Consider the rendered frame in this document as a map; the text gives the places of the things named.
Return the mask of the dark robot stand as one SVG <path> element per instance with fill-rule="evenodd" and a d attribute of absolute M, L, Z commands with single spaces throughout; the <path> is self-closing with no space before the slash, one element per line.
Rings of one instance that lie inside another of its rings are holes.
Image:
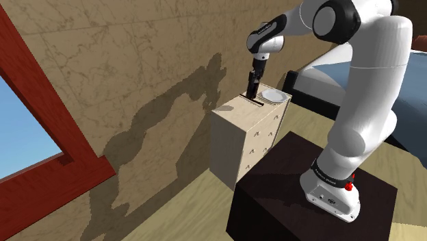
<path fill-rule="evenodd" d="M 321 151 L 290 131 L 237 182 L 227 223 L 234 241 L 389 241 L 398 190 L 360 168 L 355 221 L 308 202 L 300 176 Z"/>

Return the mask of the bed with blue cover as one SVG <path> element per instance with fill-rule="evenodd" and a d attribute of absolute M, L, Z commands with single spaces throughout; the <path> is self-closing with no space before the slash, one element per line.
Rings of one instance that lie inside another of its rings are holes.
<path fill-rule="evenodd" d="M 293 95 L 296 105 L 334 120 L 346 93 L 351 58 L 351 45 L 339 45 L 301 71 L 289 71 L 283 91 Z M 427 35 L 413 41 L 392 110 L 398 122 L 387 143 L 427 162 Z"/>

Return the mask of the white octagonal plate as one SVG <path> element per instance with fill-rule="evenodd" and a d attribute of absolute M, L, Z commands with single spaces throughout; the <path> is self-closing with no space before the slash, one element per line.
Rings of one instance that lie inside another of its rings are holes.
<path fill-rule="evenodd" d="M 288 99 L 286 93 L 277 89 L 267 89 L 261 92 L 261 96 L 263 99 L 271 102 L 271 103 L 283 103 Z"/>

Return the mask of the beige chest of drawers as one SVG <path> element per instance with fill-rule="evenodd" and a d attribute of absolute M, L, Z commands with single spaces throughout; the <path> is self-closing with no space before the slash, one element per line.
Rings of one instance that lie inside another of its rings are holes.
<path fill-rule="evenodd" d="M 245 93 L 211 111 L 210 171 L 228 188 L 252 169 L 273 147 L 292 96 L 271 103 L 261 92 L 276 89 L 259 85 L 254 99 Z"/>

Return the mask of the red framed window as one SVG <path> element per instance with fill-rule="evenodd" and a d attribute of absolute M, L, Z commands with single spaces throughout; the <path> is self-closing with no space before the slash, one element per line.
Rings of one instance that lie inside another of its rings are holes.
<path fill-rule="evenodd" d="M 0 0 L 0 241 L 114 175 L 70 114 L 75 98 L 39 32 Z"/>

